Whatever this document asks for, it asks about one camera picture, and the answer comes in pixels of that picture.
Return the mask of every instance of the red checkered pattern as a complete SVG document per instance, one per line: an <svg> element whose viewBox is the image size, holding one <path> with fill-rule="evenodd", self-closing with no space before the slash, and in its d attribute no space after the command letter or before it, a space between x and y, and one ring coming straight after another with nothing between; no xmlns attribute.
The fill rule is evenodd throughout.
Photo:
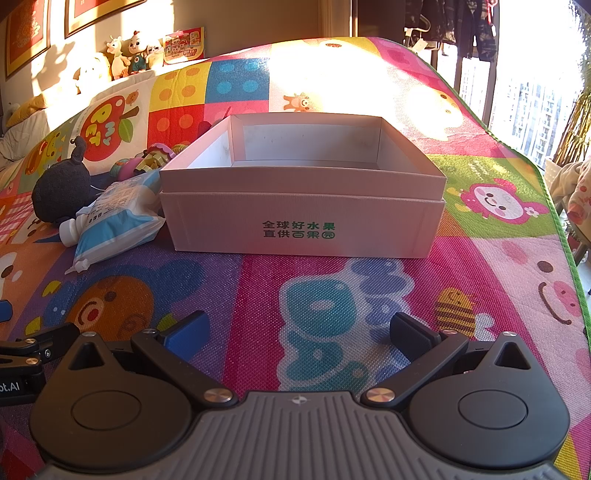
<svg viewBox="0 0 591 480"><path fill-rule="evenodd" d="M22 193L14 199L4 218L0 220L0 243L4 243L10 234L17 230L33 212L31 192Z"/></svg>

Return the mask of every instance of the dark gray plush toy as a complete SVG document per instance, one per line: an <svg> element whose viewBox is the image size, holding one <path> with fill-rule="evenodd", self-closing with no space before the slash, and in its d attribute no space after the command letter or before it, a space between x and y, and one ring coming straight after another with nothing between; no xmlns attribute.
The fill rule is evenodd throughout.
<svg viewBox="0 0 591 480"><path fill-rule="evenodd" d="M80 135L70 142L76 145L72 157L49 167L33 188L35 215L43 222L58 224L76 218L76 212L100 193L91 192L90 173L82 163L86 142Z"/></svg>

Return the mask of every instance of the red and yellow toy package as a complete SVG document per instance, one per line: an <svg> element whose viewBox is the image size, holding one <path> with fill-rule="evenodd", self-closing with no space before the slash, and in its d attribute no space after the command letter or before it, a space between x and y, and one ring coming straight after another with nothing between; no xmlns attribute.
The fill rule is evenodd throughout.
<svg viewBox="0 0 591 480"><path fill-rule="evenodd" d="M182 61L199 60L204 58L203 27L190 30L178 30L164 37L164 63L179 63Z"/></svg>

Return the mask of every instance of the crosshair logo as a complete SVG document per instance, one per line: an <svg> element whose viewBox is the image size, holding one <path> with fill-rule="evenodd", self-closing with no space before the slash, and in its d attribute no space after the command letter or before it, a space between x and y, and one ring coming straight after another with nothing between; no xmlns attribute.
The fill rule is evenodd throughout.
<svg viewBox="0 0 591 480"><path fill-rule="evenodd" d="M293 403L295 403L296 405L303 405L304 403L306 403L308 401L308 399L305 398L305 396L303 396L303 395L296 395L295 397L293 397L291 399L291 401Z"/></svg>

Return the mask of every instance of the cartoon bee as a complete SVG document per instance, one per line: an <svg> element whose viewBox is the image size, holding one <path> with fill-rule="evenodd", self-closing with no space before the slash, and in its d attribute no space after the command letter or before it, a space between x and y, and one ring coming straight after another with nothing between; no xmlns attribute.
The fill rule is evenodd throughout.
<svg viewBox="0 0 591 480"><path fill-rule="evenodd" d="M310 110L310 97L308 97L304 92L299 95L294 93L293 97L284 95L283 99L289 102L283 106L283 110L290 110L292 108L295 112L307 112Z"/></svg>
<svg viewBox="0 0 591 480"><path fill-rule="evenodd" d="M486 313L475 314L472 298L457 288L442 290L435 304L437 328L457 330L468 338L494 340L494 335L488 331L494 324L493 318Z"/></svg>

